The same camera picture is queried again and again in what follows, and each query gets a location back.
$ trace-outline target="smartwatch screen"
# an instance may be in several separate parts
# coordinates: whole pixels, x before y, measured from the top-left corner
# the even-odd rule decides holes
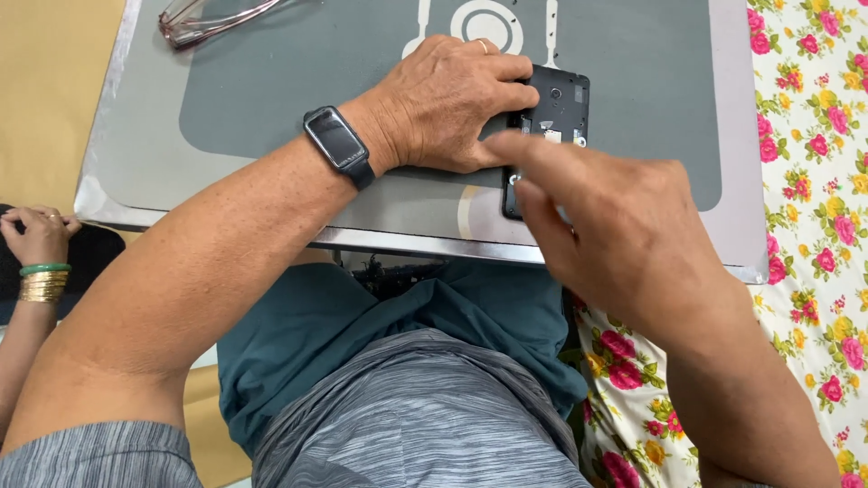
[[[338,169],[365,155],[363,146],[334,109],[324,109],[305,122],[307,133]]]

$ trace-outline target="gray striped shirt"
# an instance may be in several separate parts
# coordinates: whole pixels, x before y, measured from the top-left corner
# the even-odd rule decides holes
[[[269,424],[258,488],[590,488],[546,392],[503,354],[434,329],[370,344]],[[0,459],[0,487],[201,487],[181,431],[111,422]]]

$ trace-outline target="bangle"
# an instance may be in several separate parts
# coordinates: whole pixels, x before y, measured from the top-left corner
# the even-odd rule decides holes
[[[28,274],[41,273],[43,271],[72,271],[72,266],[61,262],[51,264],[31,264],[30,266],[21,268],[21,271],[19,271],[18,274],[21,276],[27,276]]]
[[[57,303],[63,295],[69,271],[40,271],[28,274],[21,280],[21,301]]]

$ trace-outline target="dark teal shorts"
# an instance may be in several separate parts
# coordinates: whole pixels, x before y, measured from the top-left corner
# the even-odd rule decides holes
[[[378,301],[343,268],[290,267],[217,342],[220,411],[251,458],[266,424],[374,340],[435,327],[530,370],[566,418],[588,387],[557,359],[561,287],[543,268],[455,260]]]

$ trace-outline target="black smartphone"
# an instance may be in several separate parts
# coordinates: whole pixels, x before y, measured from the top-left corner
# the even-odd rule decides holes
[[[540,102],[513,112],[508,125],[522,134],[539,134],[552,142],[588,145],[590,80],[560,69],[534,65],[534,74],[522,83],[536,88]],[[518,168],[503,168],[503,216],[522,219],[513,185],[522,178]]]

